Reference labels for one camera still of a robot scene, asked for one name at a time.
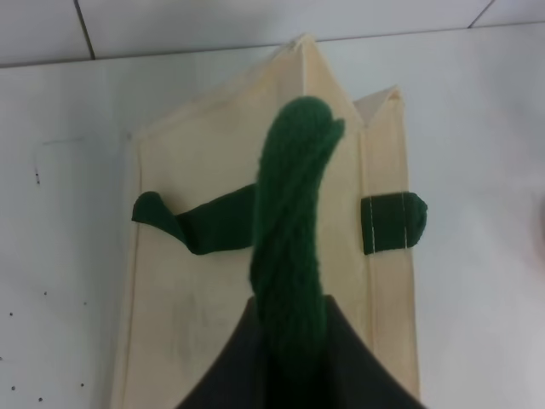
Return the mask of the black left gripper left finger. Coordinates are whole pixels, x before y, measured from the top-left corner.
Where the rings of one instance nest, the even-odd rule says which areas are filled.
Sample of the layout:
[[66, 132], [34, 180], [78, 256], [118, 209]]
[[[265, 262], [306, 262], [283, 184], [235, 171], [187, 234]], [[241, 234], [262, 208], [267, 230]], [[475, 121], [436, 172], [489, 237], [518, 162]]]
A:
[[268, 352], [250, 298], [227, 344], [179, 408], [265, 408]]

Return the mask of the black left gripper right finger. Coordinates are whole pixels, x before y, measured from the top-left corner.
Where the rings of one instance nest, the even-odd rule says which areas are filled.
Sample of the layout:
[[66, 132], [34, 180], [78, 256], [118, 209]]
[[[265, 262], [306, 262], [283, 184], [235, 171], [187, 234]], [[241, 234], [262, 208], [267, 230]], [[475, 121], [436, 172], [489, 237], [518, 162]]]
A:
[[318, 373], [317, 408], [421, 408], [364, 345], [331, 296], [325, 298], [327, 338]]

